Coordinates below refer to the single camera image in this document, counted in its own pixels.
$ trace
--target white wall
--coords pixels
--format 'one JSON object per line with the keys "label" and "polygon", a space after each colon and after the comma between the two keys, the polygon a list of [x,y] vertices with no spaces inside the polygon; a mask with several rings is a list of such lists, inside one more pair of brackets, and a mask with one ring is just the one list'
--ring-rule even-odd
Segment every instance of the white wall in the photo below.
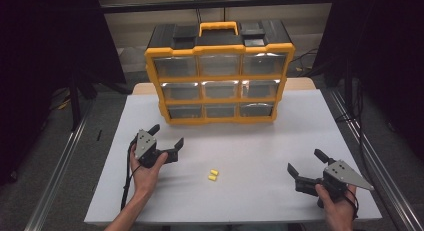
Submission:
{"label": "white wall", "polygon": [[[182,0],[100,0],[102,5],[156,3]],[[324,31],[331,4],[281,5],[267,7],[227,8],[226,20],[281,19],[297,53],[317,48]],[[200,10],[203,21],[224,20],[224,9]],[[117,48],[146,46],[151,32],[159,23],[196,23],[195,10],[155,11],[106,14],[107,23]]]}

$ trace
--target hand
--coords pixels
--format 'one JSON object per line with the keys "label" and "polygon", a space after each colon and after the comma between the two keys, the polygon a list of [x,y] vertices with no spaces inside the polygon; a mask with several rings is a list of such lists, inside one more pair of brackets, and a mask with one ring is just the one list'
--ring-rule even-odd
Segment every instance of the hand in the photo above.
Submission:
{"label": "hand", "polygon": [[166,159],[168,158],[168,153],[165,152],[161,154],[156,160],[155,165],[148,169],[143,166],[139,167],[140,162],[138,162],[134,154],[136,146],[137,144],[134,144],[131,147],[130,152],[130,164],[134,180],[134,196],[145,197],[148,199],[150,198],[156,187],[159,170],[166,162]]}
{"label": "hand", "polygon": [[[348,189],[355,194],[356,187],[349,185]],[[351,231],[353,230],[353,213],[354,209],[346,200],[340,200],[334,203],[327,190],[321,184],[315,185],[315,190],[318,196],[324,203],[325,210],[325,221],[332,231]],[[352,202],[355,202],[355,198],[349,191],[346,192],[346,197]]]}

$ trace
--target yellow storage organizer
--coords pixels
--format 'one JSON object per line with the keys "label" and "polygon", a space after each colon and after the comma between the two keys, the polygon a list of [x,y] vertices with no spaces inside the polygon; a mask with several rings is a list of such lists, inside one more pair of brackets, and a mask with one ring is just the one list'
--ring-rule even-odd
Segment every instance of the yellow storage organizer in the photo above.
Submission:
{"label": "yellow storage organizer", "polygon": [[163,24],[146,68],[169,124],[272,122],[294,46],[279,20]]}

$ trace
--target white table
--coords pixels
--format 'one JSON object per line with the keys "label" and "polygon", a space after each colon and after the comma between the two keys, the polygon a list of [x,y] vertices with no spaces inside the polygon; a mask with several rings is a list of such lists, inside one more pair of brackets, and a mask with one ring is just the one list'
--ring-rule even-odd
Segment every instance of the white table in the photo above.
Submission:
{"label": "white table", "polygon": [[[156,95],[127,99],[85,222],[106,225],[120,211],[126,152],[139,129],[155,124],[158,148],[185,138],[177,163],[166,164],[157,188],[137,219],[144,224],[222,224],[322,220],[317,198],[295,191],[286,171],[290,162],[300,175],[322,177],[326,166],[315,148],[358,167],[319,90],[285,91],[274,123],[169,126]],[[216,182],[210,169],[220,171]],[[129,191],[132,196],[133,185]],[[358,189],[359,220],[381,214],[369,191]]]}

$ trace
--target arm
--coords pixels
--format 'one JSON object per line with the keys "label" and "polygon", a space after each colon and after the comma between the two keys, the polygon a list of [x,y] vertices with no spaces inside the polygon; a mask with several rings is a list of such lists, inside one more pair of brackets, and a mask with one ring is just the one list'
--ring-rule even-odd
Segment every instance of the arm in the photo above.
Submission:
{"label": "arm", "polygon": [[[356,187],[349,185],[348,189],[355,194]],[[315,185],[315,190],[318,193],[318,196],[321,198],[324,203],[325,210],[325,221],[327,222],[328,227],[331,231],[352,231],[353,230],[353,213],[354,210],[352,206],[346,201],[341,200],[337,203],[333,203],[328,194],[327,190],[321,185]],[[349,198],[352,202],[355,202],[355,198],[352,193],[349,191],[346,192],[346,197]]]}
{"label": "arm", "polygon": [[159,156],[152,168],[138,168],[140,163],[134,156],[135,147],[136,145],[133,145],[130,152],[130,163],[134,180],[134,195],[115,220],[113,220],[113,222],[105,229],[107,231],[130,230],[131,226],[152,195],[158,180],[159,170],[168,157],[167,153],[163,153]]}

